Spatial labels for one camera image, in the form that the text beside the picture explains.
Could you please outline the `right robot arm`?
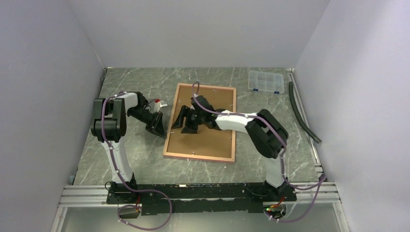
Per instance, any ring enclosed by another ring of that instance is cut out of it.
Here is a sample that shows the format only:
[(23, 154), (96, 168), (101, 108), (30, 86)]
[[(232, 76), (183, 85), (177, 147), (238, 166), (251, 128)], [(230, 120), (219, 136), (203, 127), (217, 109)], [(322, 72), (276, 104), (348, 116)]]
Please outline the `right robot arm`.
[(257, 151), (265, 158), (266, 195), (279, 200), (288, 185), (283, 155), (289, 134), (266, 109), (257, 113), (237, 113), (226, 109), (214, 109), (202, 95), (191, 98), (191, 107), (183, 105), (172, 124), (185, 134), (196, 134), (200, 125), (218, 131), (238, 131), (247, 134)]

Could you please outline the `aluminium extrusion rail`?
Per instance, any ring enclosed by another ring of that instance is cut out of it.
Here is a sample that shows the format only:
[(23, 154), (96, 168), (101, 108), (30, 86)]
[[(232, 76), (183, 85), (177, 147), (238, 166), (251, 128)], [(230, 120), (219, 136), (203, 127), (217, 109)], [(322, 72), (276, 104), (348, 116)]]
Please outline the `aluminium extrusion rail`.
[[(296, 190), (295, 203), (309, 204), (317, 188)], [(108, 190), (104, 185), (65, 186), (59, 200), (59, 207), (118, 207), (125, 204), (108, 204)], [(321, 184), (315, 203), (342, 203), (334, 182)]]

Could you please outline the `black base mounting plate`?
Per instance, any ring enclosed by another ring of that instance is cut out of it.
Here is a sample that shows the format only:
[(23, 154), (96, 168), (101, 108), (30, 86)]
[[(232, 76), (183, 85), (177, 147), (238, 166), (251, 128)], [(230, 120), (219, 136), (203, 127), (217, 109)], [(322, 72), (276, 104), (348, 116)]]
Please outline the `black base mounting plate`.
[(219, 184), (137, 185), (137, 193), (110, 194), (108, 204), (139, 204), (142, 215), (246, 211), (260, 213), (269, 204), (295, 202), (294, 188), (280, 196), (269, 195), (265, 182)]

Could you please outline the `clear plastic organizer box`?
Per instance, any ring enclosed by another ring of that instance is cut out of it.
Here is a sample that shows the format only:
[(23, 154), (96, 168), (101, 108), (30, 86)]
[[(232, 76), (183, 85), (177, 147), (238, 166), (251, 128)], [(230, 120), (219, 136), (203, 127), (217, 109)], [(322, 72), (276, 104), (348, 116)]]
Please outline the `clear plastic organizer box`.
[(280, 73), (249, 71), (248, 89), (282, 94), (285, 92), (284, 76)]

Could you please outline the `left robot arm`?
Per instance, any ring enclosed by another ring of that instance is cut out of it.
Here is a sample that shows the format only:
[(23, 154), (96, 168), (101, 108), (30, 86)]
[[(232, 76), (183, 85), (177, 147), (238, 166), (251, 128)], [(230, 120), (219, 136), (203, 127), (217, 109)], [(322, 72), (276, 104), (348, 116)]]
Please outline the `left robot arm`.
[(138, 198), (138, 188), (125, 149), (124, 136), (129, 116), (145, 124), (147, 132), (166, 138), (161, 109), (168, 104), (160, 99), (148, 101), (141, 92), (122, 91), (93, 102), (90, 131), (102, 144), (109, 158), (112, 181), (109, 193), (119, 193), (126, 203)]

